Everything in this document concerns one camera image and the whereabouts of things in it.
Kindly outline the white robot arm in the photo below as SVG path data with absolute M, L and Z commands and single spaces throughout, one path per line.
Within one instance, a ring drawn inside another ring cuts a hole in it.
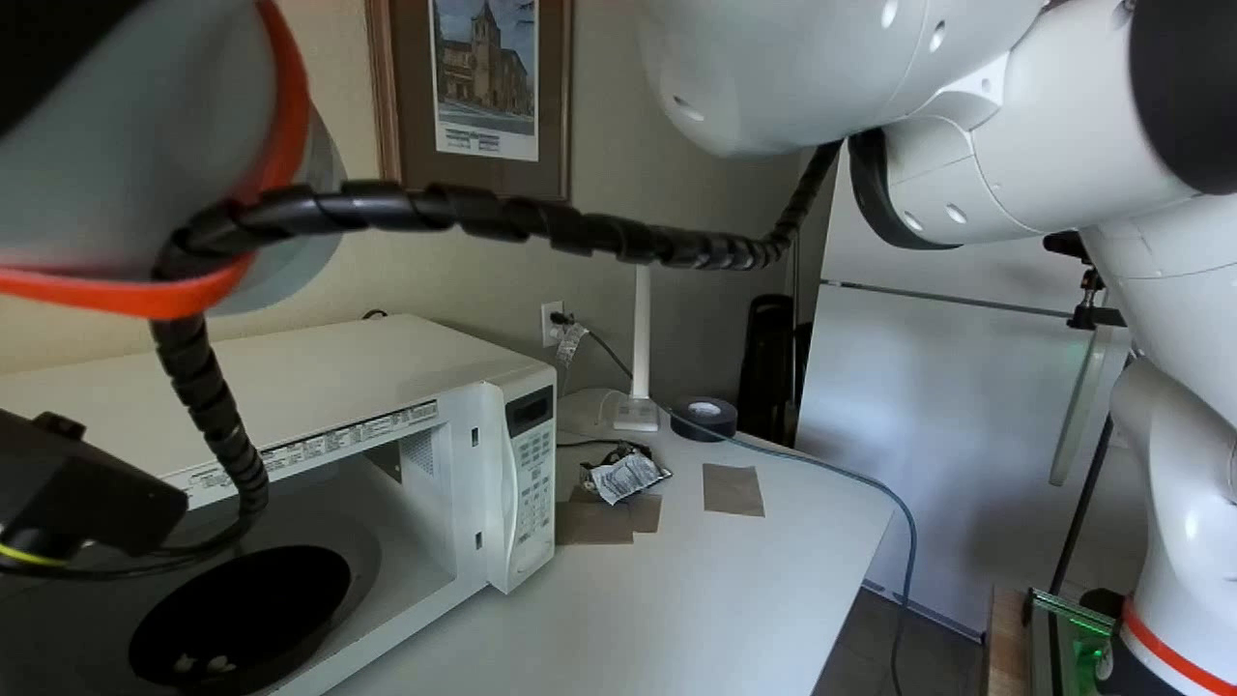
M 1137 339 L 1114 412 L 1153 483 L 1114 679 L 1233 696 L 1237 0 L 645 0 L 640 54 L 693 143 L 847 165 L 891 247 L 1083 238 Z M 264 247 L 351 229 L 666 265 L 782 250 L 472 185 L 336 181 L 319 154 L 278 0 L 0 0 L 15 296 L 192 342 Z

